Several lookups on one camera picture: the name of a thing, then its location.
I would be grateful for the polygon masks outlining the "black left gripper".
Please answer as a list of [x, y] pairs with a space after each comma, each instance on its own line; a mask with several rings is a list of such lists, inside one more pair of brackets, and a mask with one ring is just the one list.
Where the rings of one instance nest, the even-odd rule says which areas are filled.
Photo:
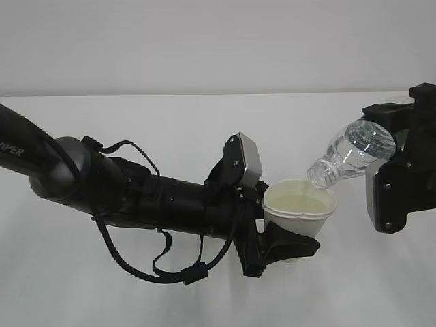
[[293, 233], [272, 221], [266, 224], [260, 235], [256, 221], [263, 218], [261, 197], [267, 187], [264, 181], [258, 181], [253, 188], [227, 188], [205, 202], [207, 235], [225, 240], [224, 246], [207, 264], [207, 268], [214, 268], [228, 252], [230, 245], [235, 246], [246, 277], [261, 276], [266, 265], [275, 262], [308, 258], [316, 254], [320, 248], [316, 239]]

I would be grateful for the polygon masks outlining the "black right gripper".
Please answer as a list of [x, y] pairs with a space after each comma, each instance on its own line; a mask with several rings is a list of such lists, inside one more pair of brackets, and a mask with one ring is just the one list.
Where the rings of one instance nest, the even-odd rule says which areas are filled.
[[409, 129], [403, 150], [391, 161], [405, 169], [406, 213], [435, 208], [435, 85], [409, 90], [414, 105], [383, 103], [362, 109], [362, 119], [391, 135]]

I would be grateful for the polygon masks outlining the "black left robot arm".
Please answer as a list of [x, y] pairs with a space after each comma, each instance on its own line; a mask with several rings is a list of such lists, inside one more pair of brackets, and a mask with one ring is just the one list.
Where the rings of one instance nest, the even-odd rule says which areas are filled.
[[[104, 147], [84, 137], [52, 138], [29, 119], [1, 107], [1, 166], [29, 177], [39, 197], [90, 214], [115, 262], [129, 274], [158, 284], [190, 284], [206, 278], [236, 247], [242, 271], [260, 277], [274, 262], [313, 256], [320, 244], [313, 237], [267, 223], [264, 216], [262, 165], [257, 146], [242, 133], [231, 135], [223, 156], [202, 183], [164, 177], [156, 165], [117, 157], [119, 144]], [[155, 268], [152, 274], [128, 264], [116, 249], [109, 227], [157, 230], [166, 246], [171, 231], [224, 239], [210, 262], [197, 259], [178, 272]]]

